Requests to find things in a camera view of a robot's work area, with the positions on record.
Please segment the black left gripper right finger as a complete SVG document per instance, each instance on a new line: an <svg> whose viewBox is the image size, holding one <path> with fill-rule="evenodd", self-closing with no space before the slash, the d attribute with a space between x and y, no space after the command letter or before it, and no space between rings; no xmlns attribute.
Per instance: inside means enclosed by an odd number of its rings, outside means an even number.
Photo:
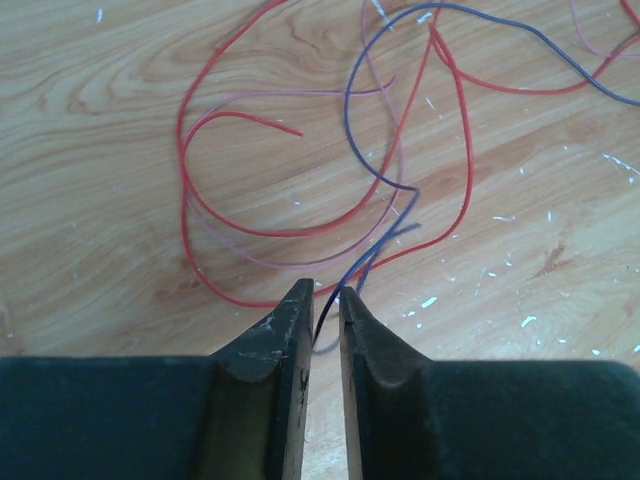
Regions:
<svg viewBox="0 0 640 480"><path fill-rule="evenodd" d="M639 376L612 361L433 360L340 294L353 479L635 479Z"/></svg>

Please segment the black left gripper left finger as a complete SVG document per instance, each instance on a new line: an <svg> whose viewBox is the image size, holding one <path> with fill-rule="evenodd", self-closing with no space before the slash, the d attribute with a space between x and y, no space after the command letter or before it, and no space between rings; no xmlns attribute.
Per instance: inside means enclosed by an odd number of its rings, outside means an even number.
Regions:
<svg viewBox="0 0 640 480"><path fill-rule="evenodd" d="M313 284L208 356L1 362L5 479L297 479Z"/></svg>

